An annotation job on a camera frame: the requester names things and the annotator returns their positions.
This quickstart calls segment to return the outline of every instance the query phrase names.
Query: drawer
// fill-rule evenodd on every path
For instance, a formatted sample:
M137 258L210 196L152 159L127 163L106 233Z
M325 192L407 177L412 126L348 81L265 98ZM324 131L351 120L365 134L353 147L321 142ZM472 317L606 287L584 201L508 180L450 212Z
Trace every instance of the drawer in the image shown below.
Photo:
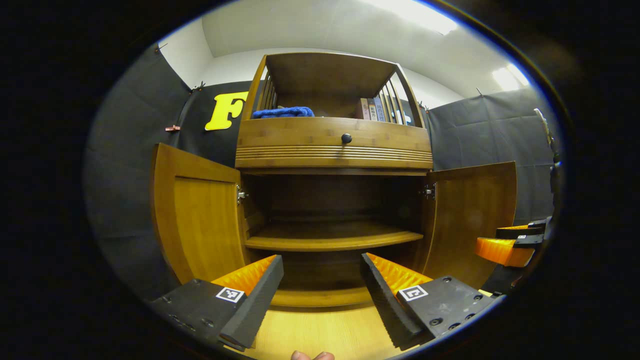
M352 141L342 143L342 135ZM244 120L236 168L433 168L426 129L335 117Z

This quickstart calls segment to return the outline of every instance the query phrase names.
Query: ceiling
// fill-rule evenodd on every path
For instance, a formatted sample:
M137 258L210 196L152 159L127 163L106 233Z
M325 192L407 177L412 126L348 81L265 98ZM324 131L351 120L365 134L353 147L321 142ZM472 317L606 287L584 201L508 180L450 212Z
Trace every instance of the ceiling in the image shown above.
M315 47L397 62L463 97L502 91L509 60L472 30L447 35L361 0L238 0L202 17L214 57L270 47Z

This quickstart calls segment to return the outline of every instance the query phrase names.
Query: blue cloth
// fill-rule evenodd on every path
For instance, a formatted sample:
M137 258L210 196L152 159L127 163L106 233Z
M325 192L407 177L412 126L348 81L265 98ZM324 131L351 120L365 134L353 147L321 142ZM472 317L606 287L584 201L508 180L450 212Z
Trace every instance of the blue cloth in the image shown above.
M304 106L293 108L260 110L253 113L252 119L266 119L268 117L314 117L314 112Z

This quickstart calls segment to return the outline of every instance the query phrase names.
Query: white wall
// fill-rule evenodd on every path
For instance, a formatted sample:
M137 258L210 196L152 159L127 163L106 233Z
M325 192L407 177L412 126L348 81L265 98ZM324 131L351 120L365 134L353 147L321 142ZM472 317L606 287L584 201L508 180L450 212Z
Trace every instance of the white wall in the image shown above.
M328 49L313 49L309 47L277 47L234 53L214 58L202 29L202 18L183 26L168 37L158 42L165 45L160 51L167 62L180 78L191 88L204 81L206 85L233 83L236 81L251 81L260 60L265 54L300 53L300 52L333 52L345 53ZM427 78L410 69L404 73L411 84L418 102L427 108L435 108L450 102L462 100L462 96L432 79ZM406 100L402 90L399 96Z
M202 74L213 61L202 30L201 17L158 41L158 45L162 47L160 51L171 68L190 88L200 86Z

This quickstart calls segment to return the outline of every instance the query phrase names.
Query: door hinge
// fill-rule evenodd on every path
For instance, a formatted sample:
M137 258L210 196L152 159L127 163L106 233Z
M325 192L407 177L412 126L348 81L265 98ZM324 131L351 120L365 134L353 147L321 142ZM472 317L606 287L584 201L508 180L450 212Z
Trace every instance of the door hinge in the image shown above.
M238 205L240 205L240 200L245 199L249 196L249 194L247 194L242 189L240 189L240 185L236 185L236 193L237 193Z
M418 192L418 195L424 196L427 199L436 199L436 184L426 184L424 188Z

